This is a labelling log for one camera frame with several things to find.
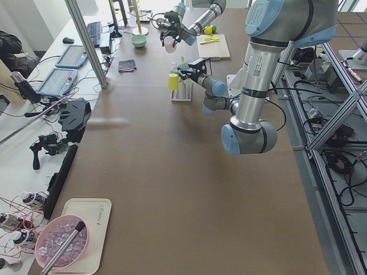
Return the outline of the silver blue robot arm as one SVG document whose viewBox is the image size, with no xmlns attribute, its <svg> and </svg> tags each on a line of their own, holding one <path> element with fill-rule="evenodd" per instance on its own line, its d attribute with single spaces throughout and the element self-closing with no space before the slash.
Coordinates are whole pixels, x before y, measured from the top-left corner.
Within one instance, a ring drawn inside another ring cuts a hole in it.
<svg viewBox="0 0 367 275">
<path fill-rule="evenodd" d="M 213 113 L 228 109 L 233 116 L 222 127 L 221 141 L 231 155 L 261 154 L 273 149 L 276 129 L 261 119 L 261 111 L 281 51 L 293 42 L 296 47 L 315 46 L 330 41 L 336 33 L 338 1 L 256 1 L 250 8 L 245 31 L 250 37 L 243 67 L 235 81 L 239 99 L 225 99 L 225 84 L 207 75 L 205 60 L 178 67 L 205 91 L 203 110 Z"/>
<path fill-rule="evenodd" d="M 173 10 L 163 14 L 164 19 L 168 20 L 169 25 L 165 31 L 161 31 L 160 33 L 159 39 L 162 47 L 168 53 L 172 53 L 181 41 L 192 46 L 204 29 L 209 27 L 225 11 L 226 5 L 226 1 L 209 1 L 207 10 L 187 27 L 183 23 L 186 6 L 183 3 L 178 3 L 174 6 Z"/>
</svg>

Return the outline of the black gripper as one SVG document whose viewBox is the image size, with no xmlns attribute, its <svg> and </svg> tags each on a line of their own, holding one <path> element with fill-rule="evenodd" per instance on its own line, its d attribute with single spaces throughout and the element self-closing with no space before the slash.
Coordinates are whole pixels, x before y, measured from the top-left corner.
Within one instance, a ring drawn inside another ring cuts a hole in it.
<svg viewBox="0 0 367 275">
<path fill-rule="evenodd" d="M 206 75 L 206 60 L 199 58 L 188 62 L 189 70 L 178 68 L 179 77 L 182 82 L 198 79 L 201 75 Z"/>
<path fill-rule="evenodd" d="M 160 33 L 160 40 L 163 47 L 169 46 L 169 36 L 172 36 L 172 46 L 176 47 L 181 42 L 181 35 L 179 30 L 181 29 L 181 15 L 176 11 L 168 11 L 164 14 L 164 18 L 168 20 L 169 26 L 165 32 Z"/>
</svg>

